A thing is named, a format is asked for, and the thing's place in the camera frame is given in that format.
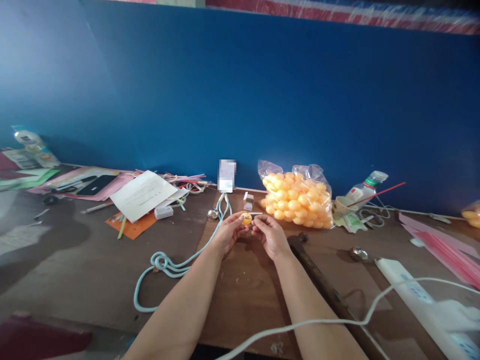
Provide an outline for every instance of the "bag of ping pong balls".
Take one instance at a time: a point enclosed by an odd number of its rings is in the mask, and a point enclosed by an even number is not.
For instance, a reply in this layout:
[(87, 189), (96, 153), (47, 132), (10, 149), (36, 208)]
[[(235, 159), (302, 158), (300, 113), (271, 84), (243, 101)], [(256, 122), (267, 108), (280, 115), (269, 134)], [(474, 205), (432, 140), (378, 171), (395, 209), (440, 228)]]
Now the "bag of ping pong balls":
[(332, 188), (318, 165), (294, 165), (290, 172), (265, 160), (258, 161), (258, 174), (267, 195), (260, 201), (277, 220), (307, 228), (331, 229)]
[(480, 229), (480, 200), (464, 208), (461, 215), (471, 226)]

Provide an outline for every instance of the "plastic bottle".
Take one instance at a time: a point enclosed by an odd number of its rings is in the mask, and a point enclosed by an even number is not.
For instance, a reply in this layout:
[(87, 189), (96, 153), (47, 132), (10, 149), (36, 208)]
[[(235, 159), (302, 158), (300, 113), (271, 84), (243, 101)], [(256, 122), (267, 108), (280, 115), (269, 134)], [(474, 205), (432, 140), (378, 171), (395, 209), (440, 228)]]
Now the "plastic bottle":
[[(386, 173), (375, 170), (370, 174), (369, 177), (365, 179), (363, 183), (359, 183), (352, 187), (350, 191), (345, 195), (345, 197), (353, 200), (354, 202), (371, 197), (372, 195), (375, 195), (377, 193), (377, 187), (385, 180), (387, 180), (388, 177), (389, 176)], [(368, 199), (359, 202), (357, 204), (358, 208), (360, 209), (371, 200), (372, 199)]]
[(12, 126), (15, 130), (15, 140), (24, 145), (27, 151), (33, 153), (35, 159), (44, 168), (54, 168), (60, 165), (60, 161), (45, 146), (42, 138), (36, 133), (28, 131), (23, 125)]

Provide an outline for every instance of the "plastic wrap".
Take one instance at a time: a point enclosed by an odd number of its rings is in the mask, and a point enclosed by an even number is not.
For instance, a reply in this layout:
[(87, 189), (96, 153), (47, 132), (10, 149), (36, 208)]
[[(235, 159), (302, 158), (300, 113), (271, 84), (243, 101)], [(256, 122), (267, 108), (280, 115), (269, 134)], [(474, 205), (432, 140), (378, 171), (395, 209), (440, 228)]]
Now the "plastic wrap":
[(258, 175), (268, 194), (260, 201), (277, 220), (307, 228), (331, 229), (332, 188), (318, 165), (294, 165), (291, 172), (265, 160), (258, 161)]
[[(472, 9), (445, 8), (448, 1), (417, 4), (348, 0), (206, 0), (208, 8), (321, 20), (384, 28), (465, 35), (480, 34), (479, 13)], [(452, 7), (457, 3), (450, 2)]]

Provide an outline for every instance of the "bottle cap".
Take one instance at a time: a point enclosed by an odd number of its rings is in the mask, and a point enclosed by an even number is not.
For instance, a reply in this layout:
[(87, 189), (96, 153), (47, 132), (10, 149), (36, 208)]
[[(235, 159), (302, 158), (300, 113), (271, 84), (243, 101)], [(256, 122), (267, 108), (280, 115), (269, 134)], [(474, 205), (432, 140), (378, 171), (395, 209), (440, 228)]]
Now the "bottle cap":
[(386, 173), (384, 173), (384, 172), (375, 170), (374, 172), (372, 172), (372, 173), (370, 174), (370, 177), (371, 177), (371, 178), (375, 178), (375, 180), (384, 182), (385, 180), (388, 179), (389, 176), (388, 176)]

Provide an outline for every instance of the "smartphone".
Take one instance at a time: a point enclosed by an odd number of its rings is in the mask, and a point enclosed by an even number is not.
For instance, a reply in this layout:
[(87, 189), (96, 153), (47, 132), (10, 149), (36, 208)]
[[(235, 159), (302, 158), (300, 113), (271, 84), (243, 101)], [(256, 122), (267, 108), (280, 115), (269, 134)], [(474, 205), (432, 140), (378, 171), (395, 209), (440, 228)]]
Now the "smartphone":
[(77, 196), (93, 196), (97, 195), (103, 188), (110, 184), (113, 180), (117, 178), (117, 175), (101, 175), (75, 195)]

